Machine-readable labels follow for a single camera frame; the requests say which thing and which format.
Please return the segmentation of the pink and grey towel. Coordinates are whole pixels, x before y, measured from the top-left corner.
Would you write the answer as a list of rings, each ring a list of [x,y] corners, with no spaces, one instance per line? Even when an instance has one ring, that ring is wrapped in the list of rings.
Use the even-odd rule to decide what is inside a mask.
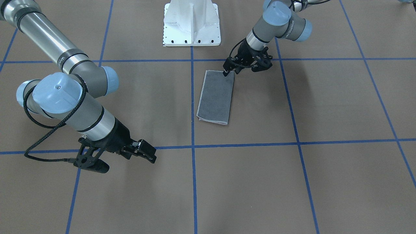
[[[233,95],[234,72],[206,71],[197,109],[200,121],[227,125]]]

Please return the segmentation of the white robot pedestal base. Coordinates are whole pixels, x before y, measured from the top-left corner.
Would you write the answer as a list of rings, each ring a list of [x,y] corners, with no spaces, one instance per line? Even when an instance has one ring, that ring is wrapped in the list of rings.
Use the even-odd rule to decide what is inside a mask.
[[[219,46],[218,5],[211,0],[171,0],[164,6],[163,46]]]

